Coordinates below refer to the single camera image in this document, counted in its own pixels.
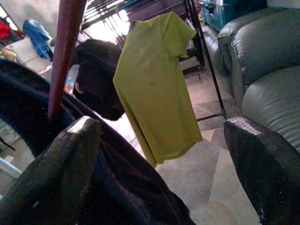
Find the blue box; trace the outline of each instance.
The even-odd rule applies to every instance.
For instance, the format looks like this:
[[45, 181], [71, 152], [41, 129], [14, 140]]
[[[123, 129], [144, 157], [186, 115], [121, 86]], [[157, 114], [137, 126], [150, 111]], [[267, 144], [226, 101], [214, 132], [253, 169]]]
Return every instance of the blue box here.
[[266, 0], [199, 0], [205, 23], [220, 31], [229, 21], [266, 8]]

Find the tiled floor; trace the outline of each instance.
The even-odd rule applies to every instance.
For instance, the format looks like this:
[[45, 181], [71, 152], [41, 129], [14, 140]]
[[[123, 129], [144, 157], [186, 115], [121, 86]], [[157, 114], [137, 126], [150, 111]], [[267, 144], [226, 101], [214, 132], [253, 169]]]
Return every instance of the tiled floor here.
[[[205, 71], [200, 81], [197, 76], [186, 79], [197, 117], [217, 113], [218, 99], [210, 73]], [[239, 115], [231, 96], [220, 86], [225, 107], [230, 117]], [[189, 207], [191, 218], [200, 225], [258, 225], [259, 218], [248, 200], [234, 169], [223, 135], [224, 118], [199, 122], [204, 140], [186, 155], [165, 161], [156, 170], [169, 188]], [[106, 122], [123, 135], [143, 156], [130, 123], [123, 115], [118, 121]], [[33, 157], [22, 141], [13, 144], [17, 152], [5, 150], [0, 157], [10, 160], [23, 170]], [[0, 195], [5, 194], [13, 179], [0, 172]]]

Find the yellow t-shirt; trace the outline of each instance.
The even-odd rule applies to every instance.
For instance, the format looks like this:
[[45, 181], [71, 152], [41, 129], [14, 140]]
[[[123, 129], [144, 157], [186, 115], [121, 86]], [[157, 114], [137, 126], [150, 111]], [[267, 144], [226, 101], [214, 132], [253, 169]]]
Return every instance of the yellow t-shirt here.
[[194, 35], [175, 13], [137, 21], [119, 59], [113, 83], [154, 167], [202, 140], [179, 63]]

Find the t-shirt sleeve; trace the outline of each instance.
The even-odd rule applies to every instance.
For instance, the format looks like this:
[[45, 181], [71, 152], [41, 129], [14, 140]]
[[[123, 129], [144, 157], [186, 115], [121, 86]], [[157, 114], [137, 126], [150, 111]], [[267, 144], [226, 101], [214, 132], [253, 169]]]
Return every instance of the t-shirt sleeve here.
[[166, 50], [173, 56], [188, 57], [188, 42], [196, 35], [175, 13], [166, 14], [161, 21], [162, 39]]

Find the blue clothing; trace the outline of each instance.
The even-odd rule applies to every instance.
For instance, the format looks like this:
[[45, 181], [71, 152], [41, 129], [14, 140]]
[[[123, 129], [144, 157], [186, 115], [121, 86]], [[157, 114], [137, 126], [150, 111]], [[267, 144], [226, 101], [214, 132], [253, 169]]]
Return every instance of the blue clothing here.
[[46, 43], [46, 41], [52, 38], [40, 22], [33, 19], [25, 20], [23, 24], [23, 33], [30, 37], [31, 42], [40, 57], [52, 60], [53, 53]]

